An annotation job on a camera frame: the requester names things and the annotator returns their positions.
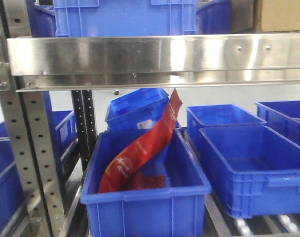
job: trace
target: crate handle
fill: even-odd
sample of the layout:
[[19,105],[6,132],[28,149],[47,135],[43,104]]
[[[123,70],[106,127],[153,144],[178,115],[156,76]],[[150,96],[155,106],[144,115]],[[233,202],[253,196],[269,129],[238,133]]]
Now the crate handle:
[[300,186],[300,176],[281,176],[281,177],[268,177],[269,187],[292,187]]

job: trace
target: storage rack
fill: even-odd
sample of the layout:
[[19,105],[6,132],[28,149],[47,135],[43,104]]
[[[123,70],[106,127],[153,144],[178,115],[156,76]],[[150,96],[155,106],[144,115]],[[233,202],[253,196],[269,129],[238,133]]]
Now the storage rack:
[[[71,204],[66,197],[48,91],[72,90],[78,145],[69,175],[94,148],[92,89],[300,83],[300,34],[36,39],[33,4],[0,0],[0,102],[27,207],[4,236],[88,235],[81,184]],[[213,195],[206,208],[205,237],[300,237],[300,214],[232,219]]]

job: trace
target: blue plastic bin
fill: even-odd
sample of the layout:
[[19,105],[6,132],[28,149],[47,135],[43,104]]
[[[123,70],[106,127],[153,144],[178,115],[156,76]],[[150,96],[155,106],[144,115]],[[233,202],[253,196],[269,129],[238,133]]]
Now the blue plastic bin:
[[75,114],[73,111],[53,111],[54,122],[60,155],[62,155],[71,142],[76,138]]
[[0,233],[22,204],[24,195],[8,140],[0,141]]
[[256,102],[267,126],[300,145],[300,101]]
[[153,158],[156,162],[150,162],[161,167],[152,170],[154,174],[168,175],[167,187],[97,194],[108,164],[145,132],[116,131],[99,135],[81,195],[91,234],[93,237],[201,236],[204,199],[211,187],[176,129],[168,148]]
[[199,131],[201,164],[230,216],[300,213],[300,146],[267,126]]
[[56,35],[56,18],[53,6],[35,5],[37,37],[55,37]]
[[196,33],[196,0],[54,0],[57,37]]
[[[53,111],[53,118],[60,155],[62,155],[76,137],[75,114],[69,110]],[[8,138],[4,122],[0,122],[0,139],[1,138]]]
[[211,0],[197,10],[197,32],[228,34],[231,28],[231,0]]
[[192,139],[197,139],[203,127],[237,125],[265,126],[266,121],[233,104],[187,107],[187,132]]
[[110,131],[151,128],[169,102],[162,88],[142,88],[111,100],[105,122]]

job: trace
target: white wall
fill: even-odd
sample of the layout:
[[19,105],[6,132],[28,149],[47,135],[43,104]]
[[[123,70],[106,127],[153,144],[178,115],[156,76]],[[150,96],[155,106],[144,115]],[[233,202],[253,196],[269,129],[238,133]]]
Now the white wall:
[[[166,89],[171,94],[172,88]],[[300,84],[291,85],[245,85],[245,86],[212,86],[178,88],[183,105],[179,114],[179,122],[186,126],[186,106],[207,104],[237,104],[256,114],[256,101],[269,100],[300,100]],[[98,132],[107,129],[104,122],[108,102],[118,96],[132,91],[119,89],[119,95],[114,95],[115,89],[94,90],[94,108]],[[54,91],[50,93],[54,110],[72,109],[71,93],[69,91]],[[0,109],[0,121],[3,119]]]

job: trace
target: red snack package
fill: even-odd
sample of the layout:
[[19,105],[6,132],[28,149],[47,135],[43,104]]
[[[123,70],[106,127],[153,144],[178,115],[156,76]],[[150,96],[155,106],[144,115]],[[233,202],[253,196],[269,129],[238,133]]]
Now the red snack package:
[[122,191],[129,177],[169,144],[181,105],[174,89],[160,121],[121,151],[108,165],[98,193]]
[[164,188],[164,183],[165,176],[163,175],[143,175],[142,171],[137,171],[126,182],[124,190]]

